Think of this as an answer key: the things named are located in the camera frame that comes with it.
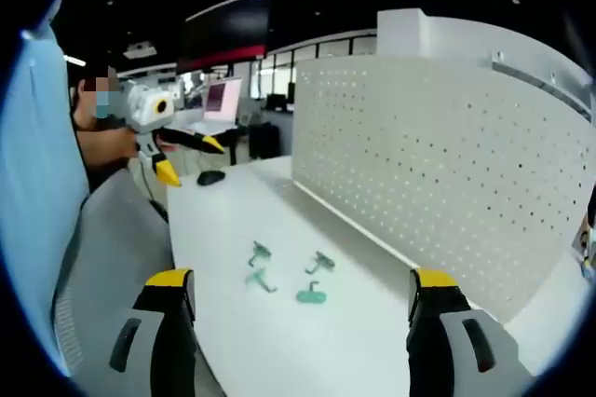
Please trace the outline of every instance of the black computer mouse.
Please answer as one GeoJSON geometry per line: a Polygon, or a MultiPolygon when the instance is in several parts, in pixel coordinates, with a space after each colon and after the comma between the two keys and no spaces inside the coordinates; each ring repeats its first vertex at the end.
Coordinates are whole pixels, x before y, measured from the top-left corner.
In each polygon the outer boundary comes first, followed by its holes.
{"type": "Polygon", "coordinates": [[[212,185],[213,183],[222,181],[223,178],[225,178],[225,173],[222,171],[202,171],[198,175],[196,183],[198,185],[212,185]]]}

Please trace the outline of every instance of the green plastic part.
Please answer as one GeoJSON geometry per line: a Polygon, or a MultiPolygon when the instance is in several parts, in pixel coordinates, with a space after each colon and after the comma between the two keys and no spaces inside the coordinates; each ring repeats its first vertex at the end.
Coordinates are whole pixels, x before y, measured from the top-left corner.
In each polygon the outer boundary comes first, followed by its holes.
{"type": "Polygon", "coordinates": [[[270,287],[269,285],[267,285],[263,279],[264,276],[264,268],[260,268],[257,269],[254,273],[250,274],[245,280],[244,283],[251,283],[251,282],[257,282],[259,285],[261,285],[261,288],[263,288],[266,292],[268,293],[274,293],[278,290],[277,287],[270,287]]]}
{"type": "Polygon", "coordinates": [[[269,257],[271,257],[271,252],[269,250],[267,250],[258,241],[254,242],[254,247],[252,248],[252,250],[253,250],[254,254],[251,257],[251,260],[249,260],[249,265],[251,267],[254,267],[254,261],[256,260],[257,257],[263,257],[265,259],[268,259],[269,257]]]}
{"type": "Polygon", "coordinates": [[[323,302],[325,302],[327,300],[327,295],[323,292],[316,292],[314,290],[314,286],[317,283],[317,281],[310,282],[309,289],[298,292],[298,294],[296,295],[296,300],[298,302],[304,302],[306,304],[322,304],[323,302]]]}
{"type": "Polygon", "coordinates": [[[308,274],[315,274],[320,267],[327,268],[329,271],[331,271],[335,267],[335,262],[333,262],[322,252],[317,251],[317,264],[312,269],[306,269],[305,271],[308,274]]]}

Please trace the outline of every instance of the white desk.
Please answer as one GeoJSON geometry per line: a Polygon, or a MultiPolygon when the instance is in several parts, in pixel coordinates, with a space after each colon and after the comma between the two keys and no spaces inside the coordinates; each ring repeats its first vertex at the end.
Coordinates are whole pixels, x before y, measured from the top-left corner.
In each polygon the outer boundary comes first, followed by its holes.
{"type": "MultiPolygon", "coordinates": [[[[196,335],[226,394],[407,396],[409,268],[293,185],[289,157],[225,171],[208,187],[183,177],[168,202],[176,267],[195,271],[196,335]],[[276,293],[244,284],[253,240],[273,253],[258,265],[276,293]],[[334,272],[304,273],[315,251],[335,261],[334,272]],[[310,281],[320,281],[326,303],[295,300],[310,281]]],[[[506,325],[531,373],[557,352],[587,292],[566,253],[506,325]]]]}

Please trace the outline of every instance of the wall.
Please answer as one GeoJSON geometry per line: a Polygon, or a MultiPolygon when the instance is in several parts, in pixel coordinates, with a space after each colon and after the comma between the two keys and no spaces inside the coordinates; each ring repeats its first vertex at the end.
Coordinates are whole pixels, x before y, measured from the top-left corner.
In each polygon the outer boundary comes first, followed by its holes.
{"type": "Polygon", "coordinates": [[[476,21],[429,17],[420,9],[377,14],[377,54],[423,56],[490,67],[501,62],[549,82],[589,106],[591,80],[580,66],[555,49],[508,29],[476,21]]]}

